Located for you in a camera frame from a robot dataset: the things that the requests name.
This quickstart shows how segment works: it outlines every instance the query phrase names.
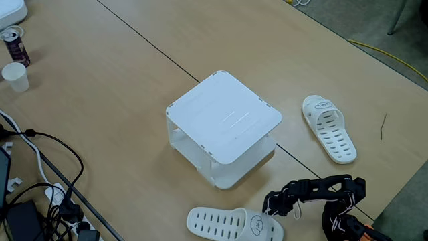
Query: power strip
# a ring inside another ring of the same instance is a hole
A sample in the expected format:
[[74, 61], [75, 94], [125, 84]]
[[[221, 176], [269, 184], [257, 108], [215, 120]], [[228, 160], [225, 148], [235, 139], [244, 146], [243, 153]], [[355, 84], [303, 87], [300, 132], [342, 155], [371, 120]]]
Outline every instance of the power strip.
[[[65, 189], [61, 186], [61, 184], [59, 184], [59, 183], [55, 183], [54, 184], [54, 186], [56, 186], [56, 187], [58, 187], [58, 188], [60, 188], [62, 191], [64, 191], [64, 193], [66, 192], [65, 191]], [[51, 198], [52, 198], [52, 190], [53, 190], [53, 200], [52, 200], [52, 204], [53, 205], [60, 205], [61, 204], [61, 202], [62, 202], [62, 200], [64, 199], [64, 194], [60, 191], [60, 190], [58, 190], [58, 189], [56, 189], [56, 188], [53, 188], [53, 187], [49, 187], [49, 188], [47, 188], [46, 190], [45, 190], [45, 195], [46, 195], [46, 197], [49, 199], [49, 201], [51, 200]], [[90, 225], [90, 227], [91, 227], [91, 230], [95, 230], [95, 228], [93, 227], [93, 225], [89, 222], [89, 220], [87, 219], [87, 217], [86, 216], [83, 216], [83, 220], [82, 221], [85, 221], [85, 222], [87, 222], [87, 223], [89, 223], [89, 225]], [[69, 223], [69, 222], [66, 222], [66, 224], [67, 225], [69, 225], [69, 226], [72, 226], [73, 224], [71, 224], [71, 223]], [[76, 231], [76, 228], [77, 228], [77, 225], [75, 225], [73, 228], [72, 228], [72, 231], [73, 231], [73, 233], [76, 235], [76, 236], [79, 236], [79, 234], [77, 233], [77, 231]]]

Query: white plastic box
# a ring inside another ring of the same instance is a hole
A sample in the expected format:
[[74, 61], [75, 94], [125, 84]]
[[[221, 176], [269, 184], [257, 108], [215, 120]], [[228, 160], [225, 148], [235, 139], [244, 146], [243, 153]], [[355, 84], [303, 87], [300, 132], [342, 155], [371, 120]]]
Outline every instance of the white plastic box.
[[167, 107], [169, 142], [212, 185], [229, 189], [275, 149], [281, 113], [226, 71]]

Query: small wire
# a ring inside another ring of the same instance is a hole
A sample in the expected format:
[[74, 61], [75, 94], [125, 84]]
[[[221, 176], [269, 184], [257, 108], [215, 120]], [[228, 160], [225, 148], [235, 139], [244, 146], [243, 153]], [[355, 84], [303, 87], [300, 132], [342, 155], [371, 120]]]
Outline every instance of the small wire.
[[388, 115], [388, 113], [386, 113], [386, 114], [385, 114], [385, 116], [383, 117], [383, 122], [382, 122], [382, 125], [381, 125], [381, 140], [382, 140], [382, 138], [383, 138], [383, 132], [382, 132], [382, 130], [383, 130], [383, 125], [385, 124], [385, 120], [387, 119], [387, 115]]
[[[10, 117], [8, 114], [3, 112], [1, 109], [0, 109], [0, 115], [5, 120], [9, 121], [9, 124], [11, 123], [11, 126], [15, 129], [15, 131], [17, 133], [21, 133], [21, 129], [19, 128], [18, 124], [15, 122], [15, 120], [13, 120], [12, 117]], [[43, 171], [43, 166], [41, 165], [41, 157], [40, 157], [39, 149], [25, 135], [19, 135], [19, 136], [35, 151], [35, 154], [37, 156], [37, 165], [39, 166], [40, 175], [46, 183], [50, 183], [50, 181], [47, 180], [45, 172]]]
[[417, 69], [415, 69], [415, 67], [413, 67], [410, 64], [404, 62], [403, 60], [399, 59], [398, 57], [395, 57], [394, 55], [392, 55], [392, 54], [390, 54], [390, 53], [388, 53], [388, 52], [386, 52], [384, 50], [378, 49], [376, 47], [373, 47], [371, 45], [368, 45], [368, 44], [365, 44], [365, 43], [362, 43], [362, 42], [358, 42], [358, 41], [355, 41], [355, 40], [352, 40], [352, 39], [348, 39], [348, 41], [351, 42], [351, 43], [353, 43], [353, 44], [358, 44], [358, 45], [370, 48], [372, 50], [376, 50], [376, 51], [378, 51], [378, 52], [380, 52], [380, 53], [382, 53], [382, 54], [384, 54], [386, 56], [389, 56], [389, 57], [393, 58], [394, 60], [396, 60], [396, 61], [404, 64], [405, 66], [407, 66], [408, 68], [410, 68], [411, 70], [413, 70], [416, 74], [420, 75], [420, 77], [422, 77], [422, 79], [424, 79], [426, 82], [428, 82], [428, 78], [426, 76], [424, 76], [422, 73], [420, 73], [420, 71], [418, 71]]

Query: wooden table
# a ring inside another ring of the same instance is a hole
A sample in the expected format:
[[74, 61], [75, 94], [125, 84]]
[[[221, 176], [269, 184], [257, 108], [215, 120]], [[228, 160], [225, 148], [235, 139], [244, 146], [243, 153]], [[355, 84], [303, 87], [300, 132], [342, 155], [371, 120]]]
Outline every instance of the wooden table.
[[[283, 1], [99, 1], [196, 80], [227, 70], [262, 96], [284, 116], [278, 144], [320, 177], [365, 178], [371, 218], [428, 159], [426, 91]], [[354, 163], [335, 164], [310, 131], [311, 94], [344, 113]]]
[[[27, 4], [30, 15], [21, 26], [33, 61], [28, 67], [31, 87], [18, 94], [1, 81], [1, 109], [22, 129], [55, 135], [83, 157], [85, 171], [76, 187], [126, 240], [200, 240], [185, 225], [191, 208], [260, 210], [269, 191], [291, 180], [316, 178], [277, 148], [233, 189], [211, 187], [167, 138], [165, 108], [196, 81], [96, 1]], [[8, 62], [1, 45], [0, 66]], [[14, 141], [11, 176], [25, 182], [19, 192], [42, 180], [34, 152], [19, 138]], [[79, 165], [71, 154], [49, 139], [33, 141], [66, 177], [74, 178]], [[58, 181], [45, 170], [52, 182]], [[47, 203], [42, 189], [22, 200], [29, 198], [39, 206]], [[325, 240], [323, 204], [303, 204], [299, 221], [276, 218], [286, 238]], [[102, 237], [112, 240], [84, 211]], [[362, 212], [352, 213], [371, 223]]]

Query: floor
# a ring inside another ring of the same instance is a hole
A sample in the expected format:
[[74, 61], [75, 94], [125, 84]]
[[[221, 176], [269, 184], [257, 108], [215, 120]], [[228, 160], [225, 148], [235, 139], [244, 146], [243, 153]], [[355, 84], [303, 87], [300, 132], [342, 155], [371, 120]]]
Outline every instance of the floor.
[[373, 227], [393, 240], [423, 241], [428, 230], [428, 162], [410, 179]]
[[[311, 0], [297, 8], [338, 35], [387, 51], [428, 76], [428, 26], [420, 20], [421, 0], [407, 1], [396, 32], [387, 35], [400, 4], [401, 0]], [[408, 67], [374, 50], [364, 50], [428, 90], [428, 82]]]
[[[400, 3], [401, 0], [311, 0], [297, 8], [338, 35], [385, 50], [428, 76], [428, 26], [420, 21], [421, 0], [408, 0], [396, 32], [387, 35]], [[408, 67], [374, 50], [363, 49], [428, 90], [428, 82]], [[427, 177], [428, 163], [375, 220], [374, 227], [393, 240], [423, 240], [422, 232], [428, 229]]]

